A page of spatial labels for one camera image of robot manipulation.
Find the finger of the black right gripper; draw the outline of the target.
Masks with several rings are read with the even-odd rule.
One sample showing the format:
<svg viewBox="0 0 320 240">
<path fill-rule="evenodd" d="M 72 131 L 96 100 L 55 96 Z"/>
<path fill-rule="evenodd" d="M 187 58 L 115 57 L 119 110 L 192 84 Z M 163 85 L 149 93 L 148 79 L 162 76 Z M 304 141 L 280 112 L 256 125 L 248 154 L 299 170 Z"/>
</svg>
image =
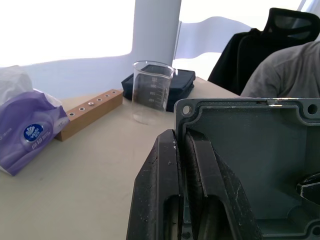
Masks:
<svg viewBox="0 0 320 240">
<path fill-rule="evenodd" d="M 320 173 L 305 176 L 296 185 L 296 192 L 305 200 L 320 205 Z"/>
</svg>

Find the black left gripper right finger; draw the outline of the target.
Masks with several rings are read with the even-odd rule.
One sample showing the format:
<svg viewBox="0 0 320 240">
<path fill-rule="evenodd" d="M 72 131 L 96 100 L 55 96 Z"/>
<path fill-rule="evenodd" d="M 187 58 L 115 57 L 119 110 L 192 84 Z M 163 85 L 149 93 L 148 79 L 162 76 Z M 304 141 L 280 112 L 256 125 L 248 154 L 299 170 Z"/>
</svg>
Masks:
<svg viewBox="0 0 320 240">
<path fill-rule="evenodd" d="M 184 170 L 195 240 L 263 239 L 241 181 L 203 133 L 185 134 Z"/>
</svg>

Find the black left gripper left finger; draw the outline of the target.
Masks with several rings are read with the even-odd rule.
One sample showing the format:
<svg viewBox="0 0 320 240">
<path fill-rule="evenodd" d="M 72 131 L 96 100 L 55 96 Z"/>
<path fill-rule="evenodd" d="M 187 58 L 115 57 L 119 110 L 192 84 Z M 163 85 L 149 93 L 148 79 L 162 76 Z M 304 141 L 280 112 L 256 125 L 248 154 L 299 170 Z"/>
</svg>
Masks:
<svg viewBox="0 0 320 240">
<path fill-rule="evenodd" d="M 133 186 L 126 238 L 179 240 L 182 237 L 184 193 L 175 133 L 157 136 Z"/>
</svg>

